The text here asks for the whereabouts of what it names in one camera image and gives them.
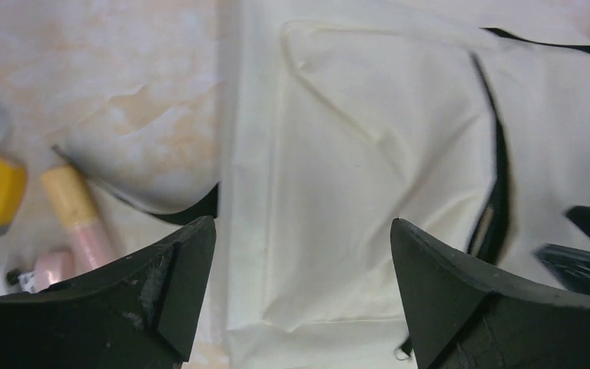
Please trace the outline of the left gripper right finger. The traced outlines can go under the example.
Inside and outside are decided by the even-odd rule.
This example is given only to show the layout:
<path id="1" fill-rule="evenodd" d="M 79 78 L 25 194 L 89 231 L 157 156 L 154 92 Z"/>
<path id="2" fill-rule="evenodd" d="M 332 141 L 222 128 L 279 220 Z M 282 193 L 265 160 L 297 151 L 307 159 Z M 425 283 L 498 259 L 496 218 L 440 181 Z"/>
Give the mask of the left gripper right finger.
<path id="1" fill-rule="evenodd" d="M 390 244 L 420 368 L 590 368 L 590 296 L 539 284 L 395 219 Z"/>

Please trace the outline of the pink orange highlighter pen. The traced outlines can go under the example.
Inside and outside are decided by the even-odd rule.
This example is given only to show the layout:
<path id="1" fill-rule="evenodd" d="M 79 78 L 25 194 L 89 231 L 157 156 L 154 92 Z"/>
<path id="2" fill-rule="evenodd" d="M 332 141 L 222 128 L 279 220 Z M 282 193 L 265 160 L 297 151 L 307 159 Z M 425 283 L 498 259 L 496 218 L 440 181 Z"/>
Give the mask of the pink orange highlighter pen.
<path id="1" fill-rule="evenodd" d="M 93 271 L 117 259 L 100 212 L 83 177 L 71 165 L 48 169 L 41 183 L 66 230 L 79 268 Z"/>

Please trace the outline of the cream canvas backpack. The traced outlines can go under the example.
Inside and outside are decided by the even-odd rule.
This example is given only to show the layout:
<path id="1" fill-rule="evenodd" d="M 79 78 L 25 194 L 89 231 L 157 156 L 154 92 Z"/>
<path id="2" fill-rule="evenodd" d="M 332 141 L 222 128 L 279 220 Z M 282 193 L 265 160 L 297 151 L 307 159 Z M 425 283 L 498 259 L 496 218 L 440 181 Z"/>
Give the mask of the cream canvas backpack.
<path id="1" fill-rule="evenodd" d="M 241 1 L 225 21 L 209 310 L 232 368 L 395 368 L 408 329 L 389 230 L 556 285 L 590 250 L 590 39 L 534 1 L 477 23 L 391 1 Z"/>

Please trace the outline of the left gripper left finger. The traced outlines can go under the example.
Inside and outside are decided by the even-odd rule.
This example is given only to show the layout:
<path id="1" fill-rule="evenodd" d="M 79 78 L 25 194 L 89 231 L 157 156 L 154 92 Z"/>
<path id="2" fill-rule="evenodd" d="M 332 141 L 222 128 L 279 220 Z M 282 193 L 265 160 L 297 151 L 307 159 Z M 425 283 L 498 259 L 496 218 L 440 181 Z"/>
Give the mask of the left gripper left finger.
<path id="1" fill-rule="evenodd" d="M 214 219 L 36 294 L 0 296 L 0 368 L 179 368 L 214 256 Z"/>

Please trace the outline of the pink white correction tape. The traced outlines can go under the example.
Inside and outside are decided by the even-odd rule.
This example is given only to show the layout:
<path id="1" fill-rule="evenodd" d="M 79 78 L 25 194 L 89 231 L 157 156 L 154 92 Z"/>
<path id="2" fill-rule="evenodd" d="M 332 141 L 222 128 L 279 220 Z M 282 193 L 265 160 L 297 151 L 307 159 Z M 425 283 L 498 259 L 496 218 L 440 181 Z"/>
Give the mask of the pink white correction tape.
<path id="1" fill-rule="evenodd" d="M 26 292 L 35 294 L 76 275 L 75 258 L 66 249 L 38 256 L 30 269 L 21 258 L 0 266 L 0 296 Z"/>

